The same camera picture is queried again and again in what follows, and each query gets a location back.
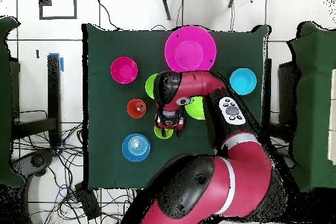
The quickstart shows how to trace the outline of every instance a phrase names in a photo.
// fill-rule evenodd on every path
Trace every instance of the red robot arm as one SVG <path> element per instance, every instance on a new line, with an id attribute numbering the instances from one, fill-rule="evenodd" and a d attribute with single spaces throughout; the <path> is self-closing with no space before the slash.
<path id="1" fill-rule="evenodd" d="M 184 105 L 190 97 L 203 96 L 215 155 L 173 158 L 138 194 L 121 224 L 198 224 L 214 214 L 253 213 L 267 194 L 272 164 L 232 93 L 210 72 L 157 76 L 156 125 L 180 129 Z"/>

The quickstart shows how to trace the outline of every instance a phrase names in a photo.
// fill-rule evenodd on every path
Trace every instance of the power adapter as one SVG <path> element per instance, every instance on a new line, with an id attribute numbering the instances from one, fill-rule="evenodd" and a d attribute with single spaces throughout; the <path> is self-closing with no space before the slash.
<path id="1" fill-rule="evenodd" d="M 75 185 L 75 196 L 77 200 L 82 204 L 87 220 L 92 220 L 102 215 L 102 209 L 98 204 L 98 200 L 93 190 L 83 186 L 82 183 Z"/>

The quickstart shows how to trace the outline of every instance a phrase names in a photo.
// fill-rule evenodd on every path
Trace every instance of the blue bowl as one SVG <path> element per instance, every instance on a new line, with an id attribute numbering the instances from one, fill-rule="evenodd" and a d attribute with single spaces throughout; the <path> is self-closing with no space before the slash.
<path id="1" fill-rule="evenodd" d="M 230 85 L 239 95 L 248 95 L 257 85 L 257 77 L 248 68 L 238 68 L 230 77 Z"/>
<path id="2" fill-rule="evenodd" d="M 150 142 L 145 136 L 133 133 L 125 138 L 121 151 L 130 162 L 141 162 L 150 153 Z"/>

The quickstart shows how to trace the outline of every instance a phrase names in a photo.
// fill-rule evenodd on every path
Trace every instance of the pink bowl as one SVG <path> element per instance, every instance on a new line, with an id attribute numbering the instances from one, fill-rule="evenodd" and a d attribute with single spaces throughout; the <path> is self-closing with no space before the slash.
<path id="1" fill-rule="evenodd" d="M 138 74 L 138 67 L 129 57 L 119 57 L 111 65 L 111 76 L 121 84 L 131 83 Z"/>
<path id="2" fill-rule="evenodd" d="M 216 53 L 215 41 L 211 35 L 196 26 L 177 29 L 165 44 L 165 59 L 174 72 L 209 70 Z"/>

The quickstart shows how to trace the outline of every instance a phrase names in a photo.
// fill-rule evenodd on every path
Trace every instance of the green bowl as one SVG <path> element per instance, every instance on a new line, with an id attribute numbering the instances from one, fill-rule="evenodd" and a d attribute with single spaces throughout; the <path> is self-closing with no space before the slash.
<path id="1" fill-rule="evenodd" d="M 165 137 L 162 136 L 161 134 L 161 129 L 158 127 L 154 127 L 154 133 L 157 138 L 160 139 L 168 139 L 173 135 L 174 129 L 165 129 Z"/>
<path id="2" fill-rule="evenodd" d="M 147 81 L 146 81 L 146 84 L 144 85 L 144 88 L 146 90 L 146 93 L 147 95 L 151 98 L 151 99 L 154 99 L 154 94 L 153 94 L 153 90 L 154 90 L 154 80 L 155 80 L 155 77 L 157 76 L 158 74 L 153 74 L 152 76 L 150 76 Z"/>
<path id="3" fill-rule="evenodd" d="M 194 119 L 205 120 L 203 97 L 192 97 L 191 99 L 191 103 L 185 106 L 186 112 Z"/>

